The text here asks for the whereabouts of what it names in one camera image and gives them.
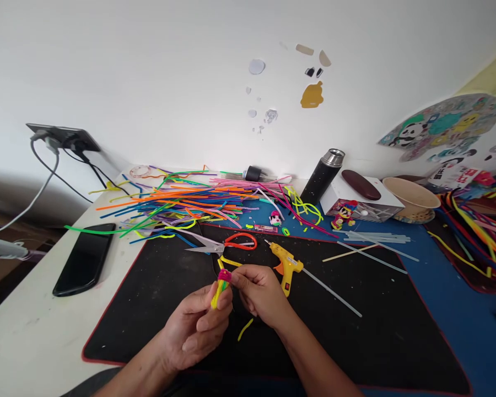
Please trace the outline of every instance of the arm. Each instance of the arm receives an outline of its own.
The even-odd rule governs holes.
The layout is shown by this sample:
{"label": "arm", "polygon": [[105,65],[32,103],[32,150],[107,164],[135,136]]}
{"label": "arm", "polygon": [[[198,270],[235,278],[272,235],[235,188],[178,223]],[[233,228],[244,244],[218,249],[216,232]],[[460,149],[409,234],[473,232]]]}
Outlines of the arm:
{"label": "arm", "polygon": [[180,302],[165,327],[95,396],[157,396],[179,371],[210,354],[222,341],[233,308],[228,288],[211,309],[216,290],[215,282]]}
{"label": "arm", "polygon": [[308,395],[363,396],[295,313],[272,269],[243,265],[232,273],[231,283],[250,313],[277,332]]}

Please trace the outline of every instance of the smartphone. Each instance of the smartphone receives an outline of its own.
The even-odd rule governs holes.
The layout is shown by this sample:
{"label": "smartphone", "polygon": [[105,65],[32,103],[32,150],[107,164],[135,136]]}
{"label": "smartphone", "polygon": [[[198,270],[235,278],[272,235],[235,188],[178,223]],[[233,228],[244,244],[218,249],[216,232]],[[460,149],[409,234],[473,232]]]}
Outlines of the smartphone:
{"label": "smartphone", "polygon": [[[114,223],[91,226],[87,230],[112,232]],[[81,233],[55,284],[53,295],[64,297],[89,290],[98,283],[113,234]]]}

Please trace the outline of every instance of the table surface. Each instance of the table surface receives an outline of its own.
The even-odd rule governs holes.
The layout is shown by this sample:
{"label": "table surface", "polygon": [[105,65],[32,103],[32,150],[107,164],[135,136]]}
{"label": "table surface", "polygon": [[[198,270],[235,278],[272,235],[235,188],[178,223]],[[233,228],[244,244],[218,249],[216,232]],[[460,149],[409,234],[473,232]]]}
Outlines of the table surface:
{"label": "table surface", "polygon": [[[302,189],[305,180],[293,183]],[[109,205],[111,198],[120,195],[118,192],[101,195],[74,226],[85,228],[120,221],[119,218],[100,220],[101,213],[96,211],[97,207]],[[260,208],[260,211],[244,214],[239,221],[241,225],[254,221],[267,224],[272,207],[261,203]],[[326,217],[324,221],[326,229],[330,229],[330,220]],[[313,229],[304,233],[304,226],[290,217],[283,226],[291,235],[331,239]],[[422,226],[392,220],[385,223],[358,221],[352,229],[411,237],[410,243],[390,246],[420,259],[415,262],[401,257],[467,374],[473,395],[496,396],[496,295],[472,290]],[[0,396],[58,396],[112,367],[83,362],[81,350],[144,243],[130,245],[129,241],[136,239],[132,234],[114,238],[99,283],[84,293],[55,298],[53,287],[78,235],[68,231],[0,305]],[[367,396],[405,394],[381,389],[364,389],[364,393]]]}

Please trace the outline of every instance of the white desk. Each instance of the white desk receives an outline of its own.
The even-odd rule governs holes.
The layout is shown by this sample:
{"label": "white desk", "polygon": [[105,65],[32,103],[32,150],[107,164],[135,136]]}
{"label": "white desk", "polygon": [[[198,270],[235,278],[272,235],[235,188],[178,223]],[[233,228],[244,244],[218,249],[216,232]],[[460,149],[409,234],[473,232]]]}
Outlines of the white desk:
{"label": "white desk", "polygon": [[[217,177],[192,177],[204,183],[208,178]],[[298,192],[305,183],[294,182]],[[128,184],[125,188],[137,192]],[[106,212],[95,209],[111,205],[109,200],[121,195],[102,194],[74,226],[117,224],[121,218],[99,219]],[[78,232],[68,231],[0,305],[0,397],[59,396],[112,367],[83,362],[81,351],[144,242],[130,245],[136,235],[115,236],[99,283],[78,295],[55,298],[53,287],[78,236]]]}

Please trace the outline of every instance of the silver thermos lid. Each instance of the silver thermos lid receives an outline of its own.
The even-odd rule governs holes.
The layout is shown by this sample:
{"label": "silver thermos lid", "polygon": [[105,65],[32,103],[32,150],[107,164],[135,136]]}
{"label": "silver thermos lid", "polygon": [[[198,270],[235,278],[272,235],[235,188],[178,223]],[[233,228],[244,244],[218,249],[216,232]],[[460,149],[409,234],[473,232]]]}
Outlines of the silver thermos lid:
{"label": "silver thermos lid", "polygon": [[338,168],[342,166],[343,158],[346,154],[340,149],[329,149],[325,156],[323,156],[320,160],[325,165],[329,167]]}

